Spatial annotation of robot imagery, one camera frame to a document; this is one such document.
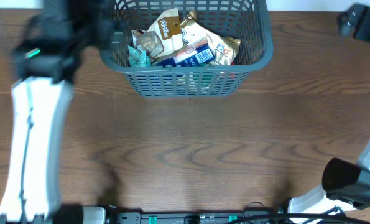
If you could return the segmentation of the small teal white sachet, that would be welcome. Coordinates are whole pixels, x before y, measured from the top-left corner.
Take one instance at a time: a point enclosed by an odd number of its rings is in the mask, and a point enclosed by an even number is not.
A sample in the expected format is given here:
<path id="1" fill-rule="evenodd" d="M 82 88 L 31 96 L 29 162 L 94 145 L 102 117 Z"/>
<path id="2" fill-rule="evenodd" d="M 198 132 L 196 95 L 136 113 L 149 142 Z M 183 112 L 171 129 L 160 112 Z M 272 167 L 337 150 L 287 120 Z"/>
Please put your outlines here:
<path id="1" fill-rule="evenodd" d="M 132 67 L 150 67 L 151 61 L 145 51 L 139 51 L 131 46 L 128 47 L 128 61 Z"/>

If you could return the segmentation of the beige snack bag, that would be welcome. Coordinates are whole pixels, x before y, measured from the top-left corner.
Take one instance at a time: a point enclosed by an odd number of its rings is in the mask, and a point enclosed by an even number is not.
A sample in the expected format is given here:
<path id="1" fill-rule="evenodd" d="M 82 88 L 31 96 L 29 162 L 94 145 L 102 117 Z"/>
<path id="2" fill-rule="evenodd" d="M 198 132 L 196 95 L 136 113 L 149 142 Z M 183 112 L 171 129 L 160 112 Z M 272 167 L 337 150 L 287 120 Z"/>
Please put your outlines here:
<path id="1" fill-rule="evenodd" d="M 165 10 L 147 30 L 132 30 L 135 49 L 152 60 L 170 55 L 183 47 L 177 8 Z"/>

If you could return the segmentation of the gold foil food pouch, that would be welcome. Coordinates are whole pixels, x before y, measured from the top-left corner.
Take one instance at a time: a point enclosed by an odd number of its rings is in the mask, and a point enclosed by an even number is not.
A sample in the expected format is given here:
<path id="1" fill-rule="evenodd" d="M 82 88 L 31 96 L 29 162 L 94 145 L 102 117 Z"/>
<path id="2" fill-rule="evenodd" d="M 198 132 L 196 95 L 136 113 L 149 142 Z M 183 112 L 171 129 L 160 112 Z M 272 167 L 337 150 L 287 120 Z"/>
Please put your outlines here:
<path id="1" fill-rule="evenodd" d="M 184 45 L 195 44 L 199 41 L 208 42 L 215 59 L 211 65 L 231 65 L 239 53 L 240 39 L 222 37 L 197 23 L 197 14 L 190 11 L 181 21 L 180 28 Z"/>

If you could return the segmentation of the tissue pocket pack bundle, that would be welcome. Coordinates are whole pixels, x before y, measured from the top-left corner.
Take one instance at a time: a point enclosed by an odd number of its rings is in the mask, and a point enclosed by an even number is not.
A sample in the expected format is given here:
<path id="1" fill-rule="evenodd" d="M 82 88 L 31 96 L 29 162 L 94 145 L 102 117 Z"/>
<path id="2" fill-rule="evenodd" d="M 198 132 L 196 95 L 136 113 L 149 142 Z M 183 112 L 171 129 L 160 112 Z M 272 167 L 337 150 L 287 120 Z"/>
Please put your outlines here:
<path id="1" fill-rule="evenodd" d="M 156 59 L 152 65 L 163 67 L 196 67 L 214 59 L 215 55 L 208 45 L 208 39 L 202 38 L 170 55 Z"/>

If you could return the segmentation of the green lid jar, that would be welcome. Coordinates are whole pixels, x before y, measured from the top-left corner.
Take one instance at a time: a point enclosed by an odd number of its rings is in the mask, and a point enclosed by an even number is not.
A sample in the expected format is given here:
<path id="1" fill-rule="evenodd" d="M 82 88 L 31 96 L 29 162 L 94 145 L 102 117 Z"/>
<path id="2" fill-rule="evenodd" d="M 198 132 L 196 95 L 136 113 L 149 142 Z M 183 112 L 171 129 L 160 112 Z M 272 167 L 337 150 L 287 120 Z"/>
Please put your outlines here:
<path id="1" fill-rule="evenodd" d="M 207 91 L 210 88 L 211 81 L 213 76 L 210 74 L 207 75 L 190 75 L 189 84 L 190 88 L 195 91 L 199 89 L 200 91 Z"/>

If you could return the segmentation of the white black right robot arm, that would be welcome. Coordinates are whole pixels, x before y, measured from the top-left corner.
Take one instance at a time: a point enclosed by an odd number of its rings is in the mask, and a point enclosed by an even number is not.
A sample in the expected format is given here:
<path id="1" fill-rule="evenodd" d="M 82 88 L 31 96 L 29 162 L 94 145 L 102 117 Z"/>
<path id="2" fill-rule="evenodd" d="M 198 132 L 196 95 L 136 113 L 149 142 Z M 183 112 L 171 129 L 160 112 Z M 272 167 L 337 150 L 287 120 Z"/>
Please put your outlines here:
<path id="1" fill-rule="evenodd" d="M 341 36 L 370 43 L 370 6 L 353 4 L 337 17 Z M 327 163 L 322 183 L 306 194 L 290 198 L 279 212 L 290 223 L 319 223 L 319 218 L 294 214 L 342 215 L 370 207 L 370 140 L 355 163 L 334 158 Z"/>

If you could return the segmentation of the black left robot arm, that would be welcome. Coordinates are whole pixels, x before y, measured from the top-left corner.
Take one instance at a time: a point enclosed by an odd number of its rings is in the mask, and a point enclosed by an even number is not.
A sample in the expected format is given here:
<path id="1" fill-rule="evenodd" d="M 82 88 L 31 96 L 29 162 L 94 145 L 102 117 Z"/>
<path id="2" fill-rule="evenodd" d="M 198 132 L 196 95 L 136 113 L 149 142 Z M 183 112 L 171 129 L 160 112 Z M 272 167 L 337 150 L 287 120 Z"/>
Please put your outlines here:
<path id="1" fill-rule="evenodd" d="M 12 51 L 16 82 L 11 155 L 0 223 L 52 223 L 61 207 L 58 169 L 74 76 L 87 47 L 106 50 L 114 1 L 45 1 Z"/>

